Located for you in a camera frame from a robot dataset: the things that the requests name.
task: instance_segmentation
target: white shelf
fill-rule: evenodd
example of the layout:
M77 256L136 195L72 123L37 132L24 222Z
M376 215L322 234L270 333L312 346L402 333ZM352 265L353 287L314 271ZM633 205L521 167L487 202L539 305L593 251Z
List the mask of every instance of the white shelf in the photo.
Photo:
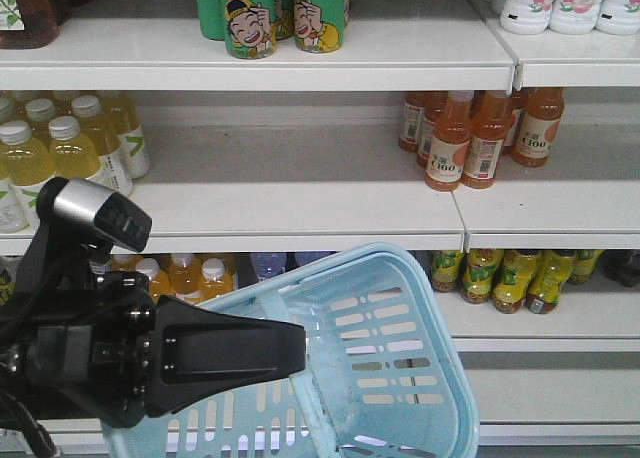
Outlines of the white shelf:
M518 35L500 26L482 0L469 0L515 60L514 86L640 86L640 35L616 36L594 30L564 35L547 29Z
M354 0L342 49L261 60L203 38L195 0L94 0L0 67L0 89L234 91L510 89L514 69L466 0Z
M637 126L561 125L549 161L500 160L495 184L454 198L469 248L640 247Z

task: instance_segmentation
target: light blue basket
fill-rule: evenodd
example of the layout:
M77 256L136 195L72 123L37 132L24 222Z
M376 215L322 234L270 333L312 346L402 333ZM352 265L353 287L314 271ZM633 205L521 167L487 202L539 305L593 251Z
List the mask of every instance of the light blue basket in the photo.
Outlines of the light blue basket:
M376 243L341 252L202 306L303 325L307 368L131 429L105 426L111 456L475 456L475 401L406 251Z

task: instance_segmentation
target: product label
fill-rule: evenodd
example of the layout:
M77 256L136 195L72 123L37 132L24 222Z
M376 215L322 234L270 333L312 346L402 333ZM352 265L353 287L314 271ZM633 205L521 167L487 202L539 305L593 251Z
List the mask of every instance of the product label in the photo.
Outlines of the product label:
M100 157L100 162L107 172L109 188L112 188L124 196L129 196L133 190L133 182L127 171L120 148L115 152Z
M0 180L0 232L18 231L27 226L27 220L22 213L20 203L13 189L11 180Z
M120 143L122 143L122 152L124 161L131 178L140 178L149 171L151 159L149 158L149 150L144 141L142 126L128 133L118 135Z
M531 115L524 115L516 140L516 150L527 158L549 156L549 149L556 137L559 124L560 120L539 120Z
M454 183L462 175L462 167L467 156L469 142L451 144L433 137L427 174L443 183Z
M24 22L16 0L0 0L0 30L24 30Z
M53 178L53 175L51 175L46 180L41 181L40 183L29 186L11 185L16 196L18 197L18 201L22 206L22 210L24 211L27 221L34 230L40 225L40 218L38 218L38 214L36 213L36 201L38 199L38 193L40 193L40 190L42 189L44 184L51 178Z
M502 140L483 140L477 136L471 138L464 174L478 180L490 180L496 172Z

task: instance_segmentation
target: white bottle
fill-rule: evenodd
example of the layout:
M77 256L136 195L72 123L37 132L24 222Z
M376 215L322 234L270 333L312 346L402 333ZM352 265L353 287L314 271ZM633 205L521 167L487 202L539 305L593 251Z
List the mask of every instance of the white bottle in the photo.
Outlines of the white bottle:
M500 24L512 33L535 35L549 25L554 0L506 0Z
M640 0L603 0L596 28L612 35L640 31Z
M602 0L556 0L549 28L565 35L583 35L596 26Z

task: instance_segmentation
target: cartoon character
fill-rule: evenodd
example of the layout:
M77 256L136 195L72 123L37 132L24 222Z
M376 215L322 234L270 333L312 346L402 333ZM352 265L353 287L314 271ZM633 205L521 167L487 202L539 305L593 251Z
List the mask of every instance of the cartoon character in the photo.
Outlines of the cartoon character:
M249 49L248 58L271 54L273 38L268 8L254 6L251 0L231 0L225 11L229 35L236 46Z

